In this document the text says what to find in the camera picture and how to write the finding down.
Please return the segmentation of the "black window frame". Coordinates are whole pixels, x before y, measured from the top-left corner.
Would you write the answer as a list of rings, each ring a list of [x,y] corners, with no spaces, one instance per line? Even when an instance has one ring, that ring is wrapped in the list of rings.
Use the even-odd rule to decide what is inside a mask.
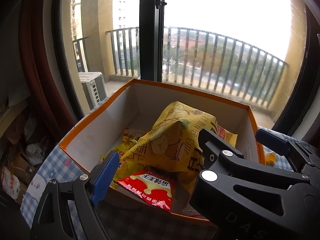
[[[307,7],[307,15],[311,17],[304,53],[302,70],[293,95],[285,106],[284,113],[275,124],[274,130],[292,136],[309,138],[319,131],[319,0],[302,0]],[[156,0],[139,0],[140,44],[142,45],[142,79],[160,81],[160,60],[163,40],[163,8],[156,9]],[[66,49],[72,47],[71,39],[63,36],[62,0],[52,0],[51,9],[52,36],[55,57],[67,101],[72,107],[78,122],[84,112],[76,96],[68,70]]]

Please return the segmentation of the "orange cardboard box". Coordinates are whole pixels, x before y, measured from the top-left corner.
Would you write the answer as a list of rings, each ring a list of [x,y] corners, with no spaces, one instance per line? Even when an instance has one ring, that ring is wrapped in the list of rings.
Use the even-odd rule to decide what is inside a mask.
[[[172,102],[209,113],[218,125],[237,135],[235,148],[246,160],[264,164],[264,150],[255,139],[258,129],[251,108],[191,88],[133,79],[91,111],[60,142],[60,148],[84,171],[120,143],[126,128],[149,132]]]

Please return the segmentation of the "yellow honey butter chip bag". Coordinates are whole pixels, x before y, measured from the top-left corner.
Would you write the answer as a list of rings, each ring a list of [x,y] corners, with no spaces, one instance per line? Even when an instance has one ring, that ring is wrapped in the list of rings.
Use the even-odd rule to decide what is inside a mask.
[[[192,193],[196,177],[204,169],[198,137],[207,128],[236,146],[237,135],[217,123],[215,116],[179,101],[169,104],[151,130],[123,158],[165,172],[174,172],[179,183]]]

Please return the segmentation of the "outdoor air conditioner unit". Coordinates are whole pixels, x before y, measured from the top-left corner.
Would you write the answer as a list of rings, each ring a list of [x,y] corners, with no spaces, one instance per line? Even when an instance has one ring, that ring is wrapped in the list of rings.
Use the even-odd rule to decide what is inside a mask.
[[[103,75],[101,72],[80,72],[79,78],[92,110],[107,98]]]

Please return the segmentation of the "red white silver snack packet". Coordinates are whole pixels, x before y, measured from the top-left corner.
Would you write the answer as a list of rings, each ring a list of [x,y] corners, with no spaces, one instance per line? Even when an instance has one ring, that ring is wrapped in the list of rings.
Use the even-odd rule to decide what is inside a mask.
[[[152,169],[142,169],[116,182],[146,204],[171,212],[176,181]]]

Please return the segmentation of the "blue checkered bear tablecloth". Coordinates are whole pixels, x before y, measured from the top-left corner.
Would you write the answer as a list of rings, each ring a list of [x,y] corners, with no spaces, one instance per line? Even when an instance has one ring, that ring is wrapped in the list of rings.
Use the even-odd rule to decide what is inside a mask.
[[[69,182],[87,172],[60,148],[60,142],[43,162],[24,195],[21,213],[28,224],[33,223],[50,180]],[[208,220],[153,208],[123,189],[110,188],[98,211],[113,239],[210,239],[214,233],[214,225]]]

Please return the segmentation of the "balcony metal railing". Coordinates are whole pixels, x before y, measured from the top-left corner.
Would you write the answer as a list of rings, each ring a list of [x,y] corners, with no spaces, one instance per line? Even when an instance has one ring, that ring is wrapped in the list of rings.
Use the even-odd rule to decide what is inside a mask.
[[[244,41],[210,31],[165,27],[162,81],[207,90],[268,108],[289,66]],[[73,40],[79,72],[89,70],[86,41]],[[106,31],[116,76],[140,77],[139,27]]]

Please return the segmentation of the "red curtain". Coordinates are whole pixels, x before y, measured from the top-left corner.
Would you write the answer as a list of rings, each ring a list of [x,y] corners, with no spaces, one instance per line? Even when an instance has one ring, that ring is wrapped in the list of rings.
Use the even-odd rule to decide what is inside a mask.
[[[23,74],[46,129],[58,139],[76,124],[75,97],[62,51],[61,0],[22,0],[18,47]]]

